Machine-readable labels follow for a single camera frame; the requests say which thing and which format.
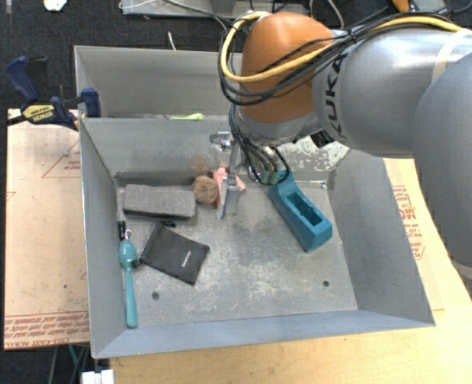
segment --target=floor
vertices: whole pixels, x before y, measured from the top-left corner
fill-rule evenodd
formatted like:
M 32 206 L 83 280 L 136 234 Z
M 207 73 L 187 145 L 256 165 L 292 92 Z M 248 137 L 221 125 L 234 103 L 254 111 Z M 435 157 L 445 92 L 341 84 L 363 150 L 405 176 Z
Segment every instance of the floor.
M 75 95 L 74 45 L 171 49 L 167 39 L 169 31 L 178 50 L 218 49 L 222 29 L 210 18 L 127 18 L 118 8 L 120 0 L 67 1 L 62 12 L 51 13 L 45 9 L 42 0 L 0 0 L 0 123 L 4 122 L 7 108 L 22 104 L 21 97 L 9 87 L 4 75 L 5 65 L 18 56 L 49 57 L 49 91 L 46 94 L 56 95 L 62 91 L 64 98 L 71 98 Z M 389 5 L 388 0 L 334 1 L 348 25 Z M 453 7 L 464 7 L 469 0 L 447 1 Z M 315 7 L 315 15 L 320 21 L 331 28 L 338 27 L 338 19 L 327 4 L 320 2 Z M 393 12 L 389 6 L 383 14 Z M 472 6 L 455 14 L 453 20 L 472 29 Z M 6 132 L 0 130 L 0 383 L 77 382 L 78 372 L 96 368 L 87 357 L 86 347 L 3 350 L 5 175 Z

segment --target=teal toothbrush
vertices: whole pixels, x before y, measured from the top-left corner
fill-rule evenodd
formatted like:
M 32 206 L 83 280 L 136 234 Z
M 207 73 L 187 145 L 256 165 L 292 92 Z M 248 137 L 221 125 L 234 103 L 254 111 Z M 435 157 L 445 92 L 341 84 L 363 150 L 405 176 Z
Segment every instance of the teal toothbrush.
M 118 246 L 118 260 L 124 269 L 126 280 L 126 324 L 130 329 L 138 326 L 137 303 L 134 300 L 133 268 L 138 262 L 137 251 L 130 240 L 131 232 L 124 232 L 124 239 Z

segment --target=blue clamp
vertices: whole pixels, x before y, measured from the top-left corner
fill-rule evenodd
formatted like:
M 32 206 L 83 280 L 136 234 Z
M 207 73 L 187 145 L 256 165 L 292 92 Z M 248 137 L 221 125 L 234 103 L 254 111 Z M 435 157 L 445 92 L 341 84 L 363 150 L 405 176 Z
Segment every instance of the blue clamp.
M 5 68 L 5 74 L 9 84 L 16 91 L 22 94 L 25 99 L 20 111 L 25 120 L 32 124 L 57 124 L 71 128 L 78 129 L 78 121 L 76 117 L 69 112 L 70 106 L 76 106 L 79 103 L 85 103 L 86 116 L 98 118 L 101 117 L 101 106 L 99 103 L 98 93 L 93 88 L 85 88 L 79 97 L 72 98 L 67 101 L 62 101 L 59 97 L 53 96 L 49 100 L 50 104 L 36 104 L 39 100 L 38 90 L 33 84 L 28 66 L 39 66 L 38 70 L 45 71 L 47 58 L 29 62 L 25 56 L 17 57 Z
M 332 238 L 332 223 L 300 191 L 291 172 L 282 182 L 269 187 L 268 197 L 305 252 Z

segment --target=blue plastic object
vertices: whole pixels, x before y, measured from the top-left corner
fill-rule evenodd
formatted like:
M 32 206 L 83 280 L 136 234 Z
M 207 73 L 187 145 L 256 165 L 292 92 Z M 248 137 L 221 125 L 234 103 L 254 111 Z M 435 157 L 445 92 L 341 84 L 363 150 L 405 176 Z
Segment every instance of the blue plastic object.
M 126 324 L 130 329 L 138 326 L 137 303 L 134 299 L 133 266 L 138 260 L 134 244 L 123 239 L 118 247 L 118 260 L 124 269 L 126 279 Z
M 26 72 L 26 63 L 26 57 L 21 56 L 17 57 L 5 68 L 5 75 L 9 80 L 10 86 L 19 91 L 25 98 L 25 105 L 22 107 L 22 110 L 38 100 L 38 92 Z
M 292 173 L 283 182 L 270 186 L 268 197 L 305 252 L 319 248 L 332 238 L 332 223 L 300 191 Z
M 101 105 L 97 91 L 94 88 L 85 88 L 80 96 L 86 106 L 86 115 L 93 118 L 101 117 Z

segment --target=green object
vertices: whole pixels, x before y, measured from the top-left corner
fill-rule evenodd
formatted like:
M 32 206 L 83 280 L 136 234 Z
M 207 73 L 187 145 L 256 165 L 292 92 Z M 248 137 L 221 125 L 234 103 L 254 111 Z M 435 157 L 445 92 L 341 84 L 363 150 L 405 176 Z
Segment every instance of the green object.
M 170 117 L 170 119 L 189 119 L 189 120 L 194 120 L 194 121 L 200 121 L 204 119 L 204 115 L 201 113 L 196 113 L 196 114 L 187 115 L 187 116 L 174 116 L 174 117 Z
M 134 299 L 133 267 L 138 261 L 134 244 L 127 238 L 121 240 L 118 247 L 118 260 L 124 269 L 126 278 L 126 324 L 130 329 L 138 326 L 137 303 Z

